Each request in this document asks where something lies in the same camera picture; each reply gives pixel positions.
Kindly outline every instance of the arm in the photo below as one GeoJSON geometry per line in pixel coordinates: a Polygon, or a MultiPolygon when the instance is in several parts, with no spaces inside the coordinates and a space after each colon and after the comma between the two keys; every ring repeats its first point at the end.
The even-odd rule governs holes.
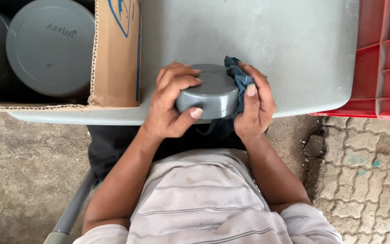
{"type": "Polygon", "coordinates": [[[118,224],[129,229],[129,218],[136,208],[151,161],[166,137],[181,137],[202,114],[189,108],[179,115],[173,108],[180,90],[199,86],[198,70],[173,63],[160,70],[156,79],[149,115],[126,152],[106,176],[91,199],[82,234],[94,227],[118,224]]]}
{"type": "Polygon", "coordinates": [[[239,63],[255,85],[249,85],[244,96],[244,111],[234,121],[237,135],[246,146],[249,164],[258,188],[271,211],[282,210],[296,203],[311,205],[299,179],[279,158],[264,135],[276,110],[266,77],[257,69],[239,63]]]}

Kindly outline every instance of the striped shirt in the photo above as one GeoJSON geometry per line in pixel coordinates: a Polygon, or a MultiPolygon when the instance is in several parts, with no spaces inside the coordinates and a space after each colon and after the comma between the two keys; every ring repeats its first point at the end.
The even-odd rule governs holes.
{"type": "Polygon", "coordinates": [[[316,208],[271,212],[247,160],[244,151],[203,149],[155,162],[129,230],[102,225],[74,244],[342,244],[316,208]]]}

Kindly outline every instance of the fingernail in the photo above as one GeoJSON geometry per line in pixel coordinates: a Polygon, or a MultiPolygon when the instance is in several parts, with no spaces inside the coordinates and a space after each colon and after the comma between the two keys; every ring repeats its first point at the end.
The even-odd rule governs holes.
{"type": "Polygon", "coordinates": [[[201,115],[202,115],[202,112],[203,112],[203,109],[195,108],[191,112],[191,117],[194,118],[194,119],[199,119],[201,117],[201,115]]]}
{"type": "Polygon", "coordinates": [[[254,96],[257,92],[257,87],[255,86],[255,84],[250,84],[248,87],[246,87],[246,92],[248,96],[254,96]]]}

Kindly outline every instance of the gray plastic table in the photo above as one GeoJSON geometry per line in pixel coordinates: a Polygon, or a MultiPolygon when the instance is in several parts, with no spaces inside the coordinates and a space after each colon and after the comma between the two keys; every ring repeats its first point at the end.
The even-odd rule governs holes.
{"type": "Polygon", "coordinates": [[[10,114],[30,122],[141,125],[160,67],[175,60],[223,65],[226,55],[267,75],[274,117],[339,108],[350,98],[358,0],[155,0],[143,9],[140,108],[10,114]]]}

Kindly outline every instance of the asvira logo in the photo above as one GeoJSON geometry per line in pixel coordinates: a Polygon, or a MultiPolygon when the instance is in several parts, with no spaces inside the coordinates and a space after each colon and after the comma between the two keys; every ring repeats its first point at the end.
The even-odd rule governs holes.
{"type": "Polygon", "coordinates": [[[136,0],[108,0],[111,12],[126,38],[129,36],[130,20],[133,20],[135,14],[135,1],[136,0]]]}

